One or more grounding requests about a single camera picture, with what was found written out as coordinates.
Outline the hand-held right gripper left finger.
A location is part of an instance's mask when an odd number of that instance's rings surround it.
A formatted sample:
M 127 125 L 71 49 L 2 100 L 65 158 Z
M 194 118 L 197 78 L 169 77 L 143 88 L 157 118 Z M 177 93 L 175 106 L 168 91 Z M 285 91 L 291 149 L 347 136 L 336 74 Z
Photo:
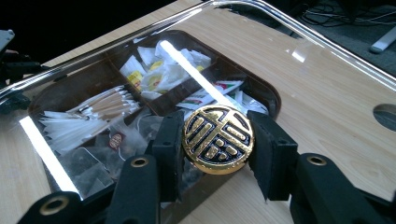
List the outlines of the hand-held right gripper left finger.
M 183 124 L 183 112 L 177 111 L 166 115 L 152 144 L 152 153 L 159 169 L 160 199 L 163 203 L 174 202 L 181 198 Z

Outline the pile of red-print white packets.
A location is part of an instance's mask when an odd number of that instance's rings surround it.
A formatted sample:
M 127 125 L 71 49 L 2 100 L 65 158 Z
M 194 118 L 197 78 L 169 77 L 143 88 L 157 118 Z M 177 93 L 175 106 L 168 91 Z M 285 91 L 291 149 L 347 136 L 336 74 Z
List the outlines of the pile of red-print white packets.
M 214 82 L 214 87 L 223 94 L 231 107 L 236 108 L 244 115 L 246 115 L 248 111 L 255 111 L 268 115 L 269 111 L 264 104 L 242 91 L 242 84 L 242 80 L 218 80 Z M 178 103 L 176 108 L 178 111 L 184 113 L 184 119 L 186 119 L 193 111 L 202 106 L 218 104 L 224 105 L 224 102 L 221 101 L 219 103 L 205 89 L 200 89 Z

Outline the pile of yellow-label tea bags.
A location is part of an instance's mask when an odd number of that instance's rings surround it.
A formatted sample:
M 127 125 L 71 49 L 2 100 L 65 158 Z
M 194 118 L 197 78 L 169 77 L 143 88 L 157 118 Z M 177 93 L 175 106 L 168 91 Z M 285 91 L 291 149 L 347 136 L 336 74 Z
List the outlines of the pile of yellow-label tea bags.
M 169 54 L 160 40 L 155 47 L 138 47 L 120 68 L 120 73 L 134 85 L 141 95 L 154 100 L 191 76 Z

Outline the transparent lid with gold knob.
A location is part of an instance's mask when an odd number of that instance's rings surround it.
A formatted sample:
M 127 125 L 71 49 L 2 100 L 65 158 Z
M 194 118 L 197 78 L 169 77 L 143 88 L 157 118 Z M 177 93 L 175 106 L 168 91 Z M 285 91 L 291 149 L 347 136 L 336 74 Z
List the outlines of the transparent lid with gold knob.
M 207 0 L 0 89 L 31 100 L 117 46 L 186 32 L 278 92 L 272 118 L 297 144 L 286 201 L 265 200 L 248 164 L 244 115 L 179 50 L 163 47 L 224 105 L 184 119 L 181 198 L 163 203 L 152 144 L 119 179 L 82 199 L 26 110 L 0 114 L 0 224 L 396 224 L 396 132 L 373 109 L 396 105 L 396 78 L 262 0 Z

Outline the white metal stand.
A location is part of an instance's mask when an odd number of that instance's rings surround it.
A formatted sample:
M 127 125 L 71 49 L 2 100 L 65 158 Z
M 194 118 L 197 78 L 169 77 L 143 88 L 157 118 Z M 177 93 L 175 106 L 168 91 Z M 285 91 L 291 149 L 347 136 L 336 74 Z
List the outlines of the white metal stand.
M 370 47 L 372 53 L 381 53 L 396 41 L 396 26 L 390 29 L 386 34 L 381 36 Z

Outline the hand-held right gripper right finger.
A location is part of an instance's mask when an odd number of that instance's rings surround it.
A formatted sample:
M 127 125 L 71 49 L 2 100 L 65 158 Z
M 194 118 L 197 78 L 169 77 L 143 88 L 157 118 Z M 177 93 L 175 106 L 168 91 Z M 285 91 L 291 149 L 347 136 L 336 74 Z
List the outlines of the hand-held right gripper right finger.
M 265 200 L 286 201 L 290 195 L 289 168 L 297 159 L 298 144 L 269 116 L 248 111 L 255 145 L 248 164 Z

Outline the grey table grommet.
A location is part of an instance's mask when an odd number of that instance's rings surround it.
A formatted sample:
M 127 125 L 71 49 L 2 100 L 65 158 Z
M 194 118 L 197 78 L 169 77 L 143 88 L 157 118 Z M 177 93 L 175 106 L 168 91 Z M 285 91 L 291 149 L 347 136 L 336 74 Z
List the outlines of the grey table grommet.
M 396 105 L 380 104 L 373 109 L 375 120 L 385 128 L 396 132 Z

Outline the pile of white-brown stick packets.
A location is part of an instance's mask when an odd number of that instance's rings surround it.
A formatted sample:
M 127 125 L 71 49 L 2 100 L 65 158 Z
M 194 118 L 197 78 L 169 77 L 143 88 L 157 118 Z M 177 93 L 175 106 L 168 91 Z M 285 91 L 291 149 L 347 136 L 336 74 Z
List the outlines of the pile of white-brown stick packets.
M 95 137 L 109 124 L 133 114 L 140 104 L 124 85 L 103 91 L 64 112 L 44 111 L 39 122 L 49 147 L 64 154 Z

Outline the dark brown compartment box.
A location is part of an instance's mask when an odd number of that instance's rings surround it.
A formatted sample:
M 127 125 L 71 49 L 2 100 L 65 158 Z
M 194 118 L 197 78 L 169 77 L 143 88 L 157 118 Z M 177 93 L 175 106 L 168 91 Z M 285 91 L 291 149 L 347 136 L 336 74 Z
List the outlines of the dark brown compartment box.
M 150 100 L 144 98 L 140 91 L 120 73 L 120 68 L 129 57 L 137 54 L 138 47 L 153 48 L 160 40 L 170 42 L 212 83 L 218 80 L 242 80 L 241 89 L 244 93 L 264 104 L 270 117 L 274 118 L 278 115 L 281 99 L 271 84 L 194 36 L 183 31 L 172 30 L 150 36 L 137 43 L 125 44 L 108 50 L 97 56 L 89 65 L 70 74 L 62 75 L 60 79 L 41 91 L 31 103 L 29 115 L 47 144 L 49 143 L 44 134 L 44 125 L 39 122 L 44 111 L 64 112 L 96 94 L 124 85 L 140 104 L 140 108 L 133 114 L 119 118 L 129 125 L 138 115 L 148 113 L 152 116 L 164 117 L 177 111 L 178 103 L 200 90 L 199 84 L 190 77 L 162 96 Z M 119 119 L 112 121 L 103 132 Z

